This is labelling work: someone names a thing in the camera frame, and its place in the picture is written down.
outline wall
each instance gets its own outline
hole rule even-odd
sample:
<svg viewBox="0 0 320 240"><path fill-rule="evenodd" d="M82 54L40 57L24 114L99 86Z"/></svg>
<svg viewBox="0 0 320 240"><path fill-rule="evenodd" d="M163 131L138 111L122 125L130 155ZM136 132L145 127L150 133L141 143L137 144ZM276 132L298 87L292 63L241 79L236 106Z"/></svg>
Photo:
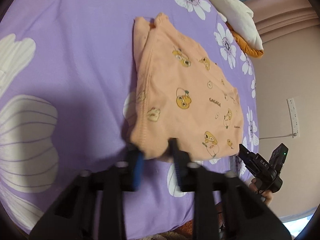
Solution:
<svg viewBox="0 0 320 240"><path fill-rule="evenodd" d="M260 138L292 133L287 98L294 97L299 138L260 140L267 160L284 143L289 152L270 208L278 216L295 215L320 203L320 26L263 44L262 59L253 59Z"/></svg>

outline purple bedsheet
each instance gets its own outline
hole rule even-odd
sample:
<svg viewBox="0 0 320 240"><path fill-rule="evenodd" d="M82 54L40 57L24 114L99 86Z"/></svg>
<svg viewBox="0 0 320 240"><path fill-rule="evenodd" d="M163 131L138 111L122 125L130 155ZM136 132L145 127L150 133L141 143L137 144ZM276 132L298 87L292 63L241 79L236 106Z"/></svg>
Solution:
<svg viewBox="0 0 320 240"><path fill-rule="evenodd" d="M0 23L0 199L27 233L81 170L123 156L137 79L133 20L159 12L238 89L244 144L258 151L253 67L208 0L15 0ZM229 159L203 165L225 172ZM193 195L175 181L170 163L146 161L140 190L124 195L128 239L192 219Z"/></svg>

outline person's hand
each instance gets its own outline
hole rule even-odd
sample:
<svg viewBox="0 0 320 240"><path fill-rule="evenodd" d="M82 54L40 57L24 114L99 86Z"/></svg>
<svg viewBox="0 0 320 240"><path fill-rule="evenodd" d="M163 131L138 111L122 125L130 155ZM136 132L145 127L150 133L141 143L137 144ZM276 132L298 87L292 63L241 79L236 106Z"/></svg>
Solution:
<svg viewBox="0 0 320 240"><path fill-rule="evenodd" d="M257 186L256 186L256 181L257 181L257 179L256 178L253 178L252 180L251 180L251 184L249 185L249 189L251 189L253 192L255 192L255 193L258 193L258 188L257 188ZM271 201L272 201L272 199L273 199L273 193L272 193L272 191L271 190L266 190L265 192L263 192L262 194L261 194L261 196L263 196L263 197L265 197L266 198L266 200L264 201L264 203L268 206L268 205L270 205L270 203L271 203Z"/></svg>

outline electrical socket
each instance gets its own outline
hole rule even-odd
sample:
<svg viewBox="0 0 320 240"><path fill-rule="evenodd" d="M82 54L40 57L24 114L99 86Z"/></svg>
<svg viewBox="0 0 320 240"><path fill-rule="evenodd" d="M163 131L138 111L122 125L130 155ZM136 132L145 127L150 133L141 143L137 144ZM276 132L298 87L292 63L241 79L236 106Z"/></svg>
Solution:
<svg viewBox="0 0 320 240"><path fill-rule="evenodd" d="M292 133L297 133L296 137L299 137L300 131L299 131L299 122L298 122L298 114L297 114L296 105L294 103L293 98L287 99L287 102L288 102L288 106L289 106Z"/></svg>

